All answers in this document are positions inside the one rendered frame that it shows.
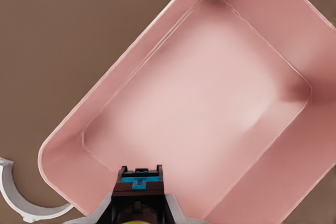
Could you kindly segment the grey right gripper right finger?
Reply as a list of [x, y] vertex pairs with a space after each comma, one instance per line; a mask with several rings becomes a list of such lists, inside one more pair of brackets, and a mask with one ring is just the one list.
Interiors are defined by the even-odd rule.
[[211, 224], [205, 220], [199, 220], [187, 217], [173, 194], [166, 194], [167, 213], [165, 214], [165, 223], [168, 224]]

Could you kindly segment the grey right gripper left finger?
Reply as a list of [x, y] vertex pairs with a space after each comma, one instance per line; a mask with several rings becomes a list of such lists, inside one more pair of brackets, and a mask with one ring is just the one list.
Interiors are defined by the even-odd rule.
[[98, 205], [95, 211], [85, 217], [65, 221], [64, 224], [96, 224], [100, 217], [103, 215], [104, 211], [107, 209], [111, 203], [112, 192], [107, 193], [102, 202]]

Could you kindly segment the yellow button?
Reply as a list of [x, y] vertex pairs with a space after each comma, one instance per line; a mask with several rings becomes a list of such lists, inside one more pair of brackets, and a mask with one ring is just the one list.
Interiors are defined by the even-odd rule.
[[156, 169], [122, 166], [111, 196], [112, 224], [163, 224], [165, 192], [162, 165]]

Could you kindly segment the pink storage box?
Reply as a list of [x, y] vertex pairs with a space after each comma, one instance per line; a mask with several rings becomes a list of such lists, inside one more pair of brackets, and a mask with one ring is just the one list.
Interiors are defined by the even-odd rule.
[[336, 28], [307, 0], [172, 0], [38, 154], [84, 215], [158, 164], [189, 217], [284, 221], [336, 165]]

